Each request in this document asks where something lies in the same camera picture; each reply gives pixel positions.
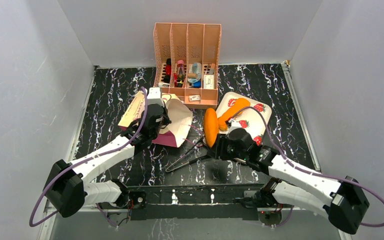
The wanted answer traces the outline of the pink and cream paper bag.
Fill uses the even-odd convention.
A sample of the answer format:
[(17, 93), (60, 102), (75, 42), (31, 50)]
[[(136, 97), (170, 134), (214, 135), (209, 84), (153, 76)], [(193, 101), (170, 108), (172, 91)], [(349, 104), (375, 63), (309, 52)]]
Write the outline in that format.
[[(163, 93), (162, 100), (168, 110), (168, 118), (171, 123), (162, 129), (158, 137), (152, 142), (157, 145), (179, 148), (188, 137), (193, 113), (184, 103), (173, 93)], [(138, 119), (145, 107), (144, 95), (140, 91), (134, 95), (126, 112), (121, 117), (118, 126), (126, 130), (128, 125)]]

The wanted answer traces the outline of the orange baguette bread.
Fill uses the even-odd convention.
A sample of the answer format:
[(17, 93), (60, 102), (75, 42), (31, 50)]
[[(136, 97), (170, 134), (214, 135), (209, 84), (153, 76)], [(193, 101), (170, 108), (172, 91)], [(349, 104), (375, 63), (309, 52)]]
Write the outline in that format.
[(206, 144), (212, 148), (219, 134), (219, 124), (217, 113), (213, 108), (205, 111), (203, 119), (203, 130)]

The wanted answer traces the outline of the long twisted orange bread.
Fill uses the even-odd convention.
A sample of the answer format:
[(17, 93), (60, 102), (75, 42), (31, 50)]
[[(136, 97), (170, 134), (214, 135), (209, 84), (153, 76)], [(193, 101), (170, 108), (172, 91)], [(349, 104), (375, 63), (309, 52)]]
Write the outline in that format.
[(250, 105), (251, 103), (247, 99), (237, 98), (234, 104), (217, 119), (219, 130), (223, 132), (227, 131), (227, 121), (233, 118), (234, 115), (238, 113), (241, 109), (249, 107)]

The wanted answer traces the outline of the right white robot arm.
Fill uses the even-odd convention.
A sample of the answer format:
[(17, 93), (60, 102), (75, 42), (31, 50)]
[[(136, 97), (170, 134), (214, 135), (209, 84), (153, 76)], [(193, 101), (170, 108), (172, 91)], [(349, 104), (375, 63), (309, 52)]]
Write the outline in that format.
[(268, 207), (278, 203), (314, 212), (342, 232), (357, 233), (370, 203), (354, 178), (332, 179), (282, 156), (267, 145), (258, 145), (243, 128), (218, 133), (211, 147), (214, 158), (241, 159), (257, 172), (271, 177), (260, 191)]

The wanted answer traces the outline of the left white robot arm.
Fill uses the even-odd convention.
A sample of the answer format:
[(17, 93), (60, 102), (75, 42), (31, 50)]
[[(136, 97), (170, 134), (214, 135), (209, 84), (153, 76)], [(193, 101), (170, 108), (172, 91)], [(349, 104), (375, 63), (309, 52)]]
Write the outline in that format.
[(124, 208), (132, 196), (124, 183), (116, 179), (93, 182), (93, 179), (148, 148), (162, 125), (169, 122), (164, 105), (147, 105), (141, 117), (110, 143), (81, 159), (69, 163), (61, 159), (54, 163), (43, 189), (44, 196), (64, 218), (92, 204), (111, 203)]

